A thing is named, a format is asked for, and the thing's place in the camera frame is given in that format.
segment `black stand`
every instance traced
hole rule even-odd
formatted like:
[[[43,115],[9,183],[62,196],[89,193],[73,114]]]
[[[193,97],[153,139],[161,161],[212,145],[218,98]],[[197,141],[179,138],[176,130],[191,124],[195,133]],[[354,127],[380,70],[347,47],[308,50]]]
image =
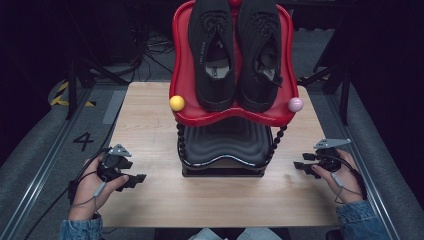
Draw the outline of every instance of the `black stand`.
[[[317,72],[309,78],[301,78],[301,82],[298,84],[301,86],[308,86],[309,84],[321,80],[323,77],[330,75],[322,90],[324,94],[334,94],[337,88],[342,84],[342,94],[340,99],[340,117],[345,125],[347,123],[347,106],[349,99],[349,86],[350,86],[350,65],[338,65],[334,67],[328,67],[322,71]]]
[[[91,88],[95,85],[95,80],[89,69],[94,69],[105,77],[112,79],[120,85],[128,85],[129,82],[118,77],[100,65],[92,63],[84,58],[74,57],[69,64],[68,89],[69,89],[69,109],[66,120],[69,120],[77,109],[77,78],[84,88]]]
[[[184,177],[262,177],[286,127],[274,140],[269,126],[241,117],[177,129]]]

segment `sleeve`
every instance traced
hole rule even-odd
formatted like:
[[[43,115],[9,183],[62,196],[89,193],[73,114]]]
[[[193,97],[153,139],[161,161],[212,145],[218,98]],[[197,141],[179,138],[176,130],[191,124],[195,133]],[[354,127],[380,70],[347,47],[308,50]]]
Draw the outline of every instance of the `sleeve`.
[[[344,239],[389,239],[368,201],[341,205],[336,212]]]
[[[87,221],[63,220],[60,226],[60,240],[99,240],[103,231],[103,220],[95,216]]]

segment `human hand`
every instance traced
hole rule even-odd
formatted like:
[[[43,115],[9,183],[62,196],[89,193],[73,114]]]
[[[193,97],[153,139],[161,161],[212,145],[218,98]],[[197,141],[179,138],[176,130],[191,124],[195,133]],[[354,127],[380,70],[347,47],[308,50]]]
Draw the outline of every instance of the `human hand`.
[[[353,168],[356,169],[355,162],[348,152],[339,149],[337,149],[337,151],[340,154],[340,158],[346,160]],[[362,195],[360,195],[361,188],[359,187],[356,178],[350,172],[350,169],[344,164],[342,164],[341,168],[335,172],[337,177],[343,183],[343,189],[336,183],[329,171],[318,165],[313,165],[312,170],[327,182],[330,189],[334,192],[334,194],[338,195],[343,203],[352,203],[363,200]]]
[[[82,180],[78,185],[74,204],[69,212],[68,220],[83,221],[92,219],[94,213],[106,203],[110,194],[128,181],[129,177],[123,175],[107,182],[100,194],[96,198],[93,198],[94,193],[103,183],[97,176],[97,167],[102,159],[103,156],[96,157],[80,178]]]

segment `red plastic tray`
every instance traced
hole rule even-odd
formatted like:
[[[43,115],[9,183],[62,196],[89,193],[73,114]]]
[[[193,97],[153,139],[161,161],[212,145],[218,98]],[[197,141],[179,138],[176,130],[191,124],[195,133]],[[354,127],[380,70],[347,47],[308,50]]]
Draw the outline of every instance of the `red plastic tray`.
[[[289,110],[288,103],[291,98],[298,97],[299,93],[291,62],[293,27],[291,18],[286,10],[277,5],[281,20],[281,43],[283,51],[281,56],[281,76],[283,77],[283,85],[279,88],[273,106],[266,112],[253,113],[242,109],[237,101],[235,101],[232,107],[225,111],[209,112],[200,107],[195,94],[194,63],[187,33],[193,4],[194,1],[189,1],[181,5],[175,12],[173,19],[172,28],[175,44],[175,67],[169,89],[169,98],[179,95],[185,100],[185,106],[181,111],[173,111],[176,121],[186,126],[196,127],[208,125],[227,117],[239,116],[267,126],[287,126],[295,115],[294,112]],[[238,6],[235,6],[236,4],[232,5],[232,16],[235,23]],[[235,74],[236,79],[238,79],[242,66],[242,56],[237,45],[235,34],[233,42]]]

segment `black sneaker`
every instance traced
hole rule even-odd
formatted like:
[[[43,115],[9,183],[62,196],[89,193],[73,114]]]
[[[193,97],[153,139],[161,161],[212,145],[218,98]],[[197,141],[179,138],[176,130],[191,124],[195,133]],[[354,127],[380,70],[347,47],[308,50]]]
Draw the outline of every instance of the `black sneaker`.
[[[200,106],[223,111],[235,99],[233,22],[228,0],[196,0],[188,38]]]
[[[242,2],[237,39],[243,55],[237,101],[248,111],[267,111],[283,82],[280,76],[281,23],[274,0]]]

